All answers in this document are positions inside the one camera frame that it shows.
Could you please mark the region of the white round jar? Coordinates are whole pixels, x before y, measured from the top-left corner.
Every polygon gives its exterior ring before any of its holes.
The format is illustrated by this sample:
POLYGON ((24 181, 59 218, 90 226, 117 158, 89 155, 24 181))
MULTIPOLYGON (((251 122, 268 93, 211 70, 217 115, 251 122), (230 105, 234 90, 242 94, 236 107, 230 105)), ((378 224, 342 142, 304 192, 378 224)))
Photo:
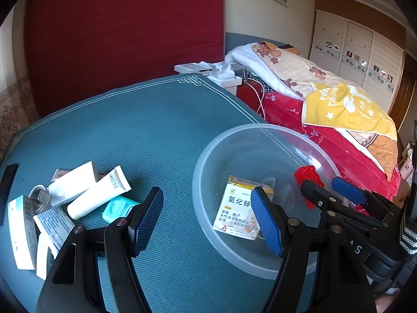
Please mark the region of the white round jar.
POLYGON ((33 213, 35 215, 38 215, 39 213, 50 208, 50 193, 48 189, 41 184, 32 188, 29 193, 29 199, 33 203, 33 213))

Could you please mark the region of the teal dental floss box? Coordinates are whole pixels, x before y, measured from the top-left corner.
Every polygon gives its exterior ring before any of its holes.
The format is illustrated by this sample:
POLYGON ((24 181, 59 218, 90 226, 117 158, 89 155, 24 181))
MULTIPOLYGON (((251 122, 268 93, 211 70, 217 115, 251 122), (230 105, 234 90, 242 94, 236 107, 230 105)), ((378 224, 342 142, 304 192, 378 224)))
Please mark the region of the teal dental floss box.
POLYGON ((124 196, 117 196, 111 199, 102 212, 102 219, 105 222, 112 223, 120 217, 127 217, 131 209, 139 205, 138 202, 126 198, 124 196))

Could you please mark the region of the teal woven table mat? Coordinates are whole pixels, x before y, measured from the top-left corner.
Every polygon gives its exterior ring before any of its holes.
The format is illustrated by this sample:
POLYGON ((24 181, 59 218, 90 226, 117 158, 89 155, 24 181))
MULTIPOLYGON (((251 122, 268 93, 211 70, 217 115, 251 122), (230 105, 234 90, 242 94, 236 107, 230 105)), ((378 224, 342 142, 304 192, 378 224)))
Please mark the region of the teal woven table mat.
POLYGON ((133 261, 153 312, 260 312, 272 281, 226 261, 203 233, 192 178, 205 147, 233 127, 261 122, 211 82, 190 76, 117 88, 14 134, 3 164, 17 164, 10 198, 46 184, 53 172, 92 161, 121 167, 131 196, 163 190, 163 210, 145 251, 133 261))

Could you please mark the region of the white wardrobe doors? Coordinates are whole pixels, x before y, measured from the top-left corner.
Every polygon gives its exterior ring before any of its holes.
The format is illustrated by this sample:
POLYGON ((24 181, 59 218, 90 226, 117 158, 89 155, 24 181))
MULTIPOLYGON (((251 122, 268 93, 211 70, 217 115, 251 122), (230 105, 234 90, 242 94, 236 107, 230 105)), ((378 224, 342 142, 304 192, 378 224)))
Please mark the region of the white wardrobe doors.
POLYGON ((389 112, 404 68, 404 50, 353 21, 317 11, 310 60, 361 86, 389 112))

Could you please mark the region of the beige cosmetic tube silver cap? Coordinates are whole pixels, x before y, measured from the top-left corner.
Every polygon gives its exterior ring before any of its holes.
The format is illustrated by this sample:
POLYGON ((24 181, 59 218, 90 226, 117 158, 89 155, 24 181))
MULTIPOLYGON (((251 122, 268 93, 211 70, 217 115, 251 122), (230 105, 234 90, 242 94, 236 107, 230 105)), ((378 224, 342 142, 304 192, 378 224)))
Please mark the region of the beige cosmetic tube silver cap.
MULTIPOLYGON (((52 178, 51 178, 51 182, 54 182, 56 180, 58 180, 60 177, 64 176, 65 174, 69 173, 69 170, 63 170, 63 169, 56 169, 52 178)), ((102 179, 106 174, 99 172, 98 176, 99 179, 102 179)))

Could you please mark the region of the small white green box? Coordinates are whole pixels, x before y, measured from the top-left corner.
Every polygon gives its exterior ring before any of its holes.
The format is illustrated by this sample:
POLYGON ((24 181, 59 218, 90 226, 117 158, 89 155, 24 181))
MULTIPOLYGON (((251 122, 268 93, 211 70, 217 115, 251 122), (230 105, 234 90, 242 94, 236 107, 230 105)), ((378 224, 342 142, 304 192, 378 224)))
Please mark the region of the small white green box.
POLYGON ((48 236, 46 234, 40 233, 38 239, 38 249, 37 249, 37 266, 36 266, 36 275, 42 280, 46 280, 50 269, 54 263, 54 256, 48 245, 48 236))

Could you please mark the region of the white printed sachet pack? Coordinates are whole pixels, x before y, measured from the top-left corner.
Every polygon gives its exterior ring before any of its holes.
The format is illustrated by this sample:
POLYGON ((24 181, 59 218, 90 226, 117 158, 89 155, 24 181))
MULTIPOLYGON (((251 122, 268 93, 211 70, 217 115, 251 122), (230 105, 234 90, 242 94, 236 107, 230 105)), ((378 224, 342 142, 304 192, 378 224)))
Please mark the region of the white printed sachet pack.
POLYGON ((52 256, 57 255, 67 237, 75 227, 71 219, 61 207, 53 207, 33 217, 39 231, 46 236, 52 256))

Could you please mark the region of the blue white medicine box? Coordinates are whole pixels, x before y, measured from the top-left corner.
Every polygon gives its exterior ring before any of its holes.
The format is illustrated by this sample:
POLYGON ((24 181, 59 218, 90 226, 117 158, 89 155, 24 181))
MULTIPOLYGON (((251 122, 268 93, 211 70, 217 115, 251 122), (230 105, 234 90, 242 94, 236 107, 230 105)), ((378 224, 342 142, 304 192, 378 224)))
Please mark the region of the blue white medicine box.
POLYGON ((27 196, 19 196, 8 203, 7 211, 16 266, 21 270, 36 270, 38 238, 32 201, 27 196))

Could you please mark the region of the white cream tube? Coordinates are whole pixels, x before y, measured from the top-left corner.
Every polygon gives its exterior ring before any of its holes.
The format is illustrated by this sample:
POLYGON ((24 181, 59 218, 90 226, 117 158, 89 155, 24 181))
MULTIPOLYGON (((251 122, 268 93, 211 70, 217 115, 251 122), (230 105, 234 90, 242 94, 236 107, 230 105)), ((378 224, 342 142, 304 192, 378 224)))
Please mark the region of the white cream tube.
POLYGON ((108 172, 67 206, 68 215, 78 220, 111 199, 131 190, 120 165, 108 172))

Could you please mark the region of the yellow ointment box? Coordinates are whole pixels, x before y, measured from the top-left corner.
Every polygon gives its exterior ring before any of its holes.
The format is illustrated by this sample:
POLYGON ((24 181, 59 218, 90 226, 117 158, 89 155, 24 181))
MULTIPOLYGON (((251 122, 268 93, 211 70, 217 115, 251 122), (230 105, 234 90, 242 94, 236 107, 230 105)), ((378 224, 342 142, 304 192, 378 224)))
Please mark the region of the yellow ointment box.
POLYGON ((251 193, 258 186, 263 188, 270 200, 274 198, 274 189, 268 184, 229 176, 213 229, 254 241, 258 237, 260 227, 252 210, 251 193))

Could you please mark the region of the patterned beige curtain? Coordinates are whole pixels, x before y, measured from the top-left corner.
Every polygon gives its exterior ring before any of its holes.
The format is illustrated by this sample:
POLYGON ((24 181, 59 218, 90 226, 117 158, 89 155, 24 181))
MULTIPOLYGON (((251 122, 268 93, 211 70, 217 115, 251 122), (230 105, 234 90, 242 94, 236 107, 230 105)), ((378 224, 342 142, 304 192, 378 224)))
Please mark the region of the patterned beige curtain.
POLYGON ((26 62, 27 2, 18 0, 1 24, 1 158, 12 136, 39 119, 26 62))

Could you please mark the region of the clear plastic bowl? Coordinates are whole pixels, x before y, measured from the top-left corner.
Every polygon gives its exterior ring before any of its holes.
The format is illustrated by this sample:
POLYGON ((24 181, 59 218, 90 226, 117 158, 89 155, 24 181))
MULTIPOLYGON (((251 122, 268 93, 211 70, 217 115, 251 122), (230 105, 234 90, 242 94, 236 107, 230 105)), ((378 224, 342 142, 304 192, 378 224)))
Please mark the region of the clear plastic bowl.
POLYGON ((287 234, 273 221, 275 206, 306 226, 320 222, 321 211, 304 198, 296 180, 303 167, 311 167, 327 190, 340 176, 317 144, 284 127, 240 125, 207 145, 192 181, 194 211, 226 261, 250 275, 276 278, 287 234))

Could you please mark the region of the red bed sheet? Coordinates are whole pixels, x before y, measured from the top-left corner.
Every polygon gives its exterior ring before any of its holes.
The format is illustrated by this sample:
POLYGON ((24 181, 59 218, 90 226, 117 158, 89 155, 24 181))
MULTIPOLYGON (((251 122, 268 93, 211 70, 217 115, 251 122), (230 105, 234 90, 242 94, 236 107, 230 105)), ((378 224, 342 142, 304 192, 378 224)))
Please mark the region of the red bed sheet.
POLYGON ((368 191, 376 191, 402 206, 409 186, 399 173, 396 141, 378 136, 361 152, 333 128, 303 124, 303 103, 300 100, 276 91, 263 94, 262 86, 253 80, 237 87, 237 97, 268 123, 292 129, 316 143, 334 162, 345 181, 368 191))

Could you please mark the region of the white rectangular bottle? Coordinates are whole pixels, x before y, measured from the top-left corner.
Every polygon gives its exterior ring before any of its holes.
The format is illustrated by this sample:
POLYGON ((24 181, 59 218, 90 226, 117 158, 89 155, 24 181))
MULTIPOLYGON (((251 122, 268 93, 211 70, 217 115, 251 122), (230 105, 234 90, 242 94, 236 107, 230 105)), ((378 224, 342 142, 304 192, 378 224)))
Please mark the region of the white rectangular bottle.
POLYGON ((87 162, 53 181, 49 186, 52 207, 71 202, 99 180, 93 161, 87 162))

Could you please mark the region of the floral white quilt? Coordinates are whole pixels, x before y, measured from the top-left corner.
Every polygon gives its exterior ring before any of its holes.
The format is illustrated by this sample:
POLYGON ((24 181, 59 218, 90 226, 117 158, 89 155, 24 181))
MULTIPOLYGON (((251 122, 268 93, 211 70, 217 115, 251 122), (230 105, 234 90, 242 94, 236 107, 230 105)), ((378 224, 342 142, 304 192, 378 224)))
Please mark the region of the floral white quilt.
POLYGON ((319 67, 301 55, 266 41, 234 48, 225 55, 225 62, 244 66, 271 90, 298 100, 304 100, 315 92, 317 84, 358 85, 319 67))

